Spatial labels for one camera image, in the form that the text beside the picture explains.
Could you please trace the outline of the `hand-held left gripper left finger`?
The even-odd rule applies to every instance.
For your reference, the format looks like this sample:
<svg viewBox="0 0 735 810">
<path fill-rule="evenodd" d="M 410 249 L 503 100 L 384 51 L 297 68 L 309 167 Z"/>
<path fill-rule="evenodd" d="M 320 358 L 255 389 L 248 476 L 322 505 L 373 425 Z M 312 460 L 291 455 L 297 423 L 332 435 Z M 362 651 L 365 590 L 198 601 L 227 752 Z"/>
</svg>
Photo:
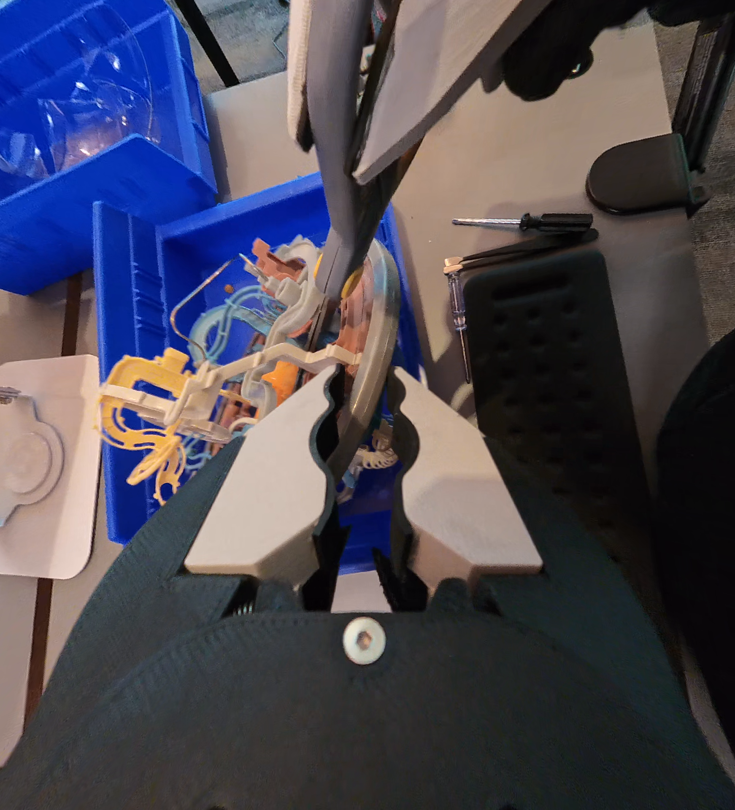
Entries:
<svg viewBox="0 0 735 810">
<path fill-rule="evenodd" d="M 323 370 L 246 432 L 187 571 L 283 582 L 307 610 L 331 609 L 348 536 L 328 463 L 345 376 L 343 366 Z"/>
</svg>

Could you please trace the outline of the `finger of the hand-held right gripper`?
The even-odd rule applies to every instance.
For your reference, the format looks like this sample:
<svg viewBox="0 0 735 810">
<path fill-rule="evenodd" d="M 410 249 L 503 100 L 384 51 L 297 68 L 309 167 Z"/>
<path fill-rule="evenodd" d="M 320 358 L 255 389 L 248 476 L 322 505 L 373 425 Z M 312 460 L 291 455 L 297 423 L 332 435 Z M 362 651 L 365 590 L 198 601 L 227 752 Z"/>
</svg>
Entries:
<svg viewBox="0 0 735 810">
<path fill-rule="evenodd" d="M 404 1 L 366 93 L 352 176 L 365 186 L 418 143 L 546 8 L 547 1 Z"/>
<path fill-rule="evenodd" d="M 308 114 L 308 54 L 312 1 L 290 1 L 287 40 L 287 126 L 302 150 L 310 150 L 313 136 Z"/>
</svg>

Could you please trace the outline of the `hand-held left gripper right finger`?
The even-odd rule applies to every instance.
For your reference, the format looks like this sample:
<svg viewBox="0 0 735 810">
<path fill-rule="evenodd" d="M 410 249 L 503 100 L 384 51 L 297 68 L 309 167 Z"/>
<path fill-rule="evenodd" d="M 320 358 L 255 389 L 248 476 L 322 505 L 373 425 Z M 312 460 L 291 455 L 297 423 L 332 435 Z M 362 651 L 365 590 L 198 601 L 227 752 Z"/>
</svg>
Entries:
<svg viewBox="0 0 735 810">
<path fill-rule="evenodd" d="M 392 611 L 423 611 L 440 584 L 543 568 L 483 434 L 403 369 L 387 379 L 393 484 L 390 551 L 374 549 Z"/>
</svg>

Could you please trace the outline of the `grey orange handled scissors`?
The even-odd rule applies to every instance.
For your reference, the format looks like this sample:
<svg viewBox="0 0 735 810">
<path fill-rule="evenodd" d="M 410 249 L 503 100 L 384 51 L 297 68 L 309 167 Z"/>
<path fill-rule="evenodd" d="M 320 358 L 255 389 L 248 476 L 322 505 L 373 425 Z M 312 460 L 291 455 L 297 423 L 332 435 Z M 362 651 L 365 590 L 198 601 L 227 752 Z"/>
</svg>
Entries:
<svg viewBox="0 0 735 810">
<path fill-rule="evenodd" d="M 326 305 L 362 269 L 391 191 L 382 181 L 360 186 L 352 175 L 358 122 L 359 67 L 373 2 L 311 4 L 306 60 L 308 123 L 330 215 L 315 284 Z"/>
</svg>

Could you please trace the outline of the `plastic ball maze puzzle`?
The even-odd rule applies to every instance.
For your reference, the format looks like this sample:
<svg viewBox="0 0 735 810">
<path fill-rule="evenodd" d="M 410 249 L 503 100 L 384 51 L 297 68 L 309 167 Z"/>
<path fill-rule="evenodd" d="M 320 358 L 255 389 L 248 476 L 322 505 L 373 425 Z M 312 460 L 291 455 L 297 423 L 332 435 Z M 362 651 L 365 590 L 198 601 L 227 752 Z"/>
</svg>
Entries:
<svg viewBox="0 0 735 810">
<path fill-rule="evenodd" d="M 101 385 L 97 426 L 107 491 L 126 496 L 142 486 L 145 518 L 215 452 L 335 365 L 345 372 L 345 399 L 334 473 L 341 471 L 352 491 L 353 467 L 393 464 L 387 427 L 374 429 L 383 444 L 375 439 L 372 450 L 365 443 L 399 337 L 402 274 L 392 255 L 373 240 L 328 317 L 313 278 L 322 251 L 312 241 L 298 236 L 272 249 L 257 239 L 252 252 L 255 262 L 240 258 L 257 283 L 204 311 L 187 335 L 176 329 L 176 314 L 228 264 L 172 310 L 170 329 L 188 353 L 165 346 L 157 356 L 151 348 L 146 356 L 126 354 Z"/>
</svg>

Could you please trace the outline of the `small blue plastic bin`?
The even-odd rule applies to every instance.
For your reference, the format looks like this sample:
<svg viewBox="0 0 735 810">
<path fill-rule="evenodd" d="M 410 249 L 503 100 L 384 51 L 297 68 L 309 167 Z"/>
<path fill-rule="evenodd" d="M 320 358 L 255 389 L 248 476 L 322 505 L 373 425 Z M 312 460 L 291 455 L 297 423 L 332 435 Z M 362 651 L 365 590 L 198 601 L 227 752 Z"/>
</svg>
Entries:
<svg viewBox="0 0 735 810">
<path fill-rule="evenodd" d="M 253 283 L 238 257 L 256 238 L 278 246 L 302 235 L 322 247 L 329 227 L 319 173 L 162 225 L 96 202 L 93 254 L 101 381 L 126 355 L 151 359 L 168 347 L 187 351 L 187 343 L 170 329 L 171 309 L 230 258 L 234 261 L 227 274 L 185 307 L 178 324 L 191 327 L 203 312 L 222 305 L 224 283 L 232 283 L 236 291 L 246 278 Z M 419 379 L 423 357 L 392 205 L 376 238 L 400 275 L 402 302 L 392 365 Z M 150 480 L 127 483 L 141 459 L 141 452 L 103 446 L 108 538 L 115 543 L 128 543 L 160 506 Z M 389 554 L 392 484 L 398 469 L 364 471 L 352 499 L 341 505 L 341 524 L 351 527 L 342 574 L 373 569 L 373 548 Z"/>
</svg>

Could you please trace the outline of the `black dotted wrist rest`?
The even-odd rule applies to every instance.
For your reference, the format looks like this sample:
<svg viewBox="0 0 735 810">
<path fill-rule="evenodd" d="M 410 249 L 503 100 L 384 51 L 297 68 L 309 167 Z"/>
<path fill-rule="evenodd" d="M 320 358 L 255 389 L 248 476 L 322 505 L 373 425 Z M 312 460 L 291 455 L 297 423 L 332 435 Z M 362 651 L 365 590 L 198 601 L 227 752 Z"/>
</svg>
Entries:
<svg viewBox="0 0 735 810">
<path fill-rule="evenodd" d="M 463 290 L 479 428 L 616 562 L 647 569 L 649 489 L 604 257 L 587 247 L 526 258 Z"/>
</svg>

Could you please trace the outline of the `black tweezers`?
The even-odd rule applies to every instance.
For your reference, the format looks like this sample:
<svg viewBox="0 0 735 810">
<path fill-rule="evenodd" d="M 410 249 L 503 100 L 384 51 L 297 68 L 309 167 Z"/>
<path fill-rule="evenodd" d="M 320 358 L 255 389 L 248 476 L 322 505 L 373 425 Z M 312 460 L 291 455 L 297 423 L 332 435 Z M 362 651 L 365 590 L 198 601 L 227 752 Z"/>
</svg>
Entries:
<svg viewBox="0 0 735 810">
<path fill-rule="evenodd" d="M 464 270 L 494 267 L 503 262 L 511 262 L 526 256 L 544 254 L 551 251 L 585 246 L 598 239 L 596 228 L 584 232 L 546 234 L 526 238 L 516 243 L 491 248 L 465 257 L 452 257 L 444 260 L 444 275 L 453 275 Z"/>
</svg>

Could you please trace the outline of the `clear plastic dome half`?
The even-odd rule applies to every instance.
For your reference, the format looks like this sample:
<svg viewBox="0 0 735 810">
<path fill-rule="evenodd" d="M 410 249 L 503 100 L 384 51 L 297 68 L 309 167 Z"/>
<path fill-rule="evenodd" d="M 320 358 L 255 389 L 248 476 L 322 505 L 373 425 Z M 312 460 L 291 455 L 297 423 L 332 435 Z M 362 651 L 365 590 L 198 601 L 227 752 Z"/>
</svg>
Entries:
<svg viewBox="0 0 735 810">
<path fill-rule="evenodd" d="M 160 144 L 137 36 L 106 3 L 0 61 L 0 201 L 139 135 Z"/>
</svg>

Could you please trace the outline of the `person's black clothing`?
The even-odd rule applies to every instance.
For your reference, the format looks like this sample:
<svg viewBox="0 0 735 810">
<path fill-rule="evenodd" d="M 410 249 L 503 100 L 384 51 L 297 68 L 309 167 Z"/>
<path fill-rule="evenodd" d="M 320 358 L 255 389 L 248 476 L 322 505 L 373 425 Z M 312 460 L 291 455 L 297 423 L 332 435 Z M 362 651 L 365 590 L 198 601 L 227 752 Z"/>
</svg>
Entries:
<svg viewBox="0 0 735 810">
<path fill-rule="evenodd" d="M 654 553 L 663 598 L 735 757 L 735 329 L 679 390 L 655 458 Z"/>
</svg>

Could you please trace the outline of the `large blue plastic bin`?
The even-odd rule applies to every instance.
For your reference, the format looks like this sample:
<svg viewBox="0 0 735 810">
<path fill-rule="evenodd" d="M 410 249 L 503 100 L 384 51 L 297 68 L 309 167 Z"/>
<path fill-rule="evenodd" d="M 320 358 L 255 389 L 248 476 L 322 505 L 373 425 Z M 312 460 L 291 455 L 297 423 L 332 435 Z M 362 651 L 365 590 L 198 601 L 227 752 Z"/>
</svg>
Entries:
<svg viewBox="0 0 735 810">
<path fill-rule="evenodd" d="M 69 96 L 114 12 L 145 58 L 152 143 L 130 135 L 0 200 L 0 289 L 37 292 L 90 266 L 92 206 L 161 224 L 214 203 L 210 136 L 189 37 L 166 2 L 11 2 L 0 8 L 0 130 L 32 134 L 49 168 L 40 99 Z"/>
</svg>

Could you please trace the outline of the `black handled screwdriver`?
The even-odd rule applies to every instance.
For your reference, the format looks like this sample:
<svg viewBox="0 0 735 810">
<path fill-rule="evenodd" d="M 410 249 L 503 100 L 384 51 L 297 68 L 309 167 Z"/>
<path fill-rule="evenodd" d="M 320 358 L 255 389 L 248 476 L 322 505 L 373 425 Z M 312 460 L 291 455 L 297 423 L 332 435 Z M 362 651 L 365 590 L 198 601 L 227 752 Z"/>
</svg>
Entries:
<svg viewBox="0 0 735 810">
<path fill-rule="evenodd" d="M 525 213 L 519 218 L 454 218 L 455 226 L 516 229 L 543 233 L 577 233 L 592 228 L 594 217 L 591 214 L 543 213 L 533 216 Z"/>
</svg>

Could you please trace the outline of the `clear handled screwdriver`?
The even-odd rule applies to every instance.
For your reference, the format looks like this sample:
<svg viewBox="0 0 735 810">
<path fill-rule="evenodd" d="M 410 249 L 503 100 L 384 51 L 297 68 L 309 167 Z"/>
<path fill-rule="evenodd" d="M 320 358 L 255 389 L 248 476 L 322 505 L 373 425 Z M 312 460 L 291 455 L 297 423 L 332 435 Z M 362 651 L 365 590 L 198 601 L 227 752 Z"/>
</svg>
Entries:
<svg viewBox="0 0 735 810">
<path fill-rule="evenodd" d="M 450 259 L 445 262 L 444 275 L 447 279 L 449 287 L 449 302 L 450 309 L 454 324 L 454 330 L 459 339 L 462 362 L 465 374 L 465 382 L 470 384 L 472 382 L 471 369 L 470 369 L 470 352 L 468 349 L 468 340 L 466 333 L 466 317 L 465 317 L 465 300 L 463 296 L 463 287 L 460 279 L 463 266 L 460 259 L 452 262 Z"/>
</svg>

